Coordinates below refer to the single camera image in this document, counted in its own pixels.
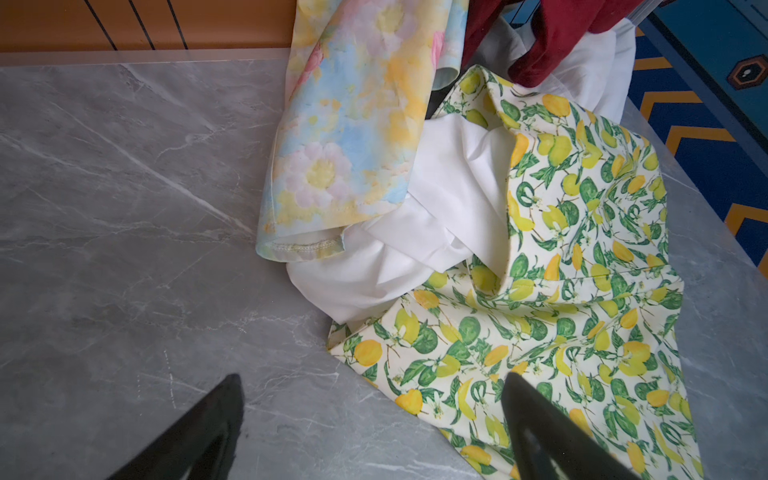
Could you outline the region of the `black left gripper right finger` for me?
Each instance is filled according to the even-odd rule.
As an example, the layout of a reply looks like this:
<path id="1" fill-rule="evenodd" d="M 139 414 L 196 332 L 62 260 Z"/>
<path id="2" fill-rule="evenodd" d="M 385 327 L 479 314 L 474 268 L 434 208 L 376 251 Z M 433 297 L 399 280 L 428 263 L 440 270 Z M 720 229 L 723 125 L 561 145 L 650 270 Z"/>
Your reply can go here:
<path id="1" fill-rule="evenodd" d="M 507 374 L 501 404 L 521 478 L 637 477 L 519 374 Z"/>

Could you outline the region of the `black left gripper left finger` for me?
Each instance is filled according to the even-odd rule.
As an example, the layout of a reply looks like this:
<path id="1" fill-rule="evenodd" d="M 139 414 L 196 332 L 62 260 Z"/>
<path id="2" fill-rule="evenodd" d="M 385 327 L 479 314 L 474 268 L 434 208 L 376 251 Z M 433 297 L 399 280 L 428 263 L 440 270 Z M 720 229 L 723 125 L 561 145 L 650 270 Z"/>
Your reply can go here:
<path id="1" fill-rule="evenodd" d="M 112 479 L 226 479 L 244 415 L 238 374 L 226 376 Z"/>

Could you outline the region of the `dark red cloth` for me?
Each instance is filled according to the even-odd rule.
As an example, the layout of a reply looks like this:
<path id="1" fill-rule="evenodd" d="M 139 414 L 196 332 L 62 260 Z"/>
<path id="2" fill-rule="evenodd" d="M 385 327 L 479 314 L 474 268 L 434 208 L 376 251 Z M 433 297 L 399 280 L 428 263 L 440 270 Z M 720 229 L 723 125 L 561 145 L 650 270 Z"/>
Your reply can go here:
<path id="1" fill-rule="evenodd" d="M 469 3 L 461 64 L 463 69 L 470 66 L 471 57 L 508 4 L 503 0 Z M 524 87 L 541 84 L 584 34 L 601 34 L 610 30 L 640 4 L 640 0 L 542 1 L 532 19 L 534 43 L 507 69 L 510 80 Z"/>

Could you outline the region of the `lemon print cloth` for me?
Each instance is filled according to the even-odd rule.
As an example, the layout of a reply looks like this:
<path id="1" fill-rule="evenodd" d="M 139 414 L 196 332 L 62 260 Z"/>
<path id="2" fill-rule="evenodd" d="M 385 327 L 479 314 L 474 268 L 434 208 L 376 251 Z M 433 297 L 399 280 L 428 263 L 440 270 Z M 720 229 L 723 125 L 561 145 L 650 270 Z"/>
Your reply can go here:
<path id="1" fill-rule="evenodd" d="M 700 479 L 675 324 L 667 192 L 642 136 L 471 67 L 437 111 L 512 142 L 501 271 L 460 262 L 361 324 L 332 356 L 437 427 L 487 479 L 518 478 L 501 399 L 521 375 L 643 479 Z"/>

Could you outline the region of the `white cloth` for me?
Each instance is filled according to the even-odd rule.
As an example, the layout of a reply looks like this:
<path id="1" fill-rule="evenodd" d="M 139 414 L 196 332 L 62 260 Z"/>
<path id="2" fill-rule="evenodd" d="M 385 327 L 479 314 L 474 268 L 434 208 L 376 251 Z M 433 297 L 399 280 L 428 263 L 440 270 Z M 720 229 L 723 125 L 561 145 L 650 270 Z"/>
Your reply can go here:
<path id="1" fill-rule="evenodd" d="M 624 19 L 585 34 L 535 90 L 620 122 L 634 59 L 635 27 Z M 384 312 L 432 274 L 472 256 L 500 272 L 502 176 L 514 145 L 501 128 L 474 126 L 458 114 L 426 121 L 403 204 L 348 227 L 342 253 L 288 264 L 290 280 L 344 324 Z"/>

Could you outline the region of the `pastel floral cloth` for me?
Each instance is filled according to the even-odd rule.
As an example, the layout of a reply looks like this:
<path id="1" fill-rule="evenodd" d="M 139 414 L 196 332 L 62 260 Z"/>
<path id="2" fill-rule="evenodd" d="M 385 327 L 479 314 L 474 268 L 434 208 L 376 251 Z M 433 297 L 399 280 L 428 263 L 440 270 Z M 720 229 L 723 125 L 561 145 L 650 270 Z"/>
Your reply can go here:
<path id="1" fill-rule="evenodd" d="M 342 252 L 349 226 L 404 201 L 433 91 L 460 70 L 464 1 L 300 1 L 256 250 Z"/>

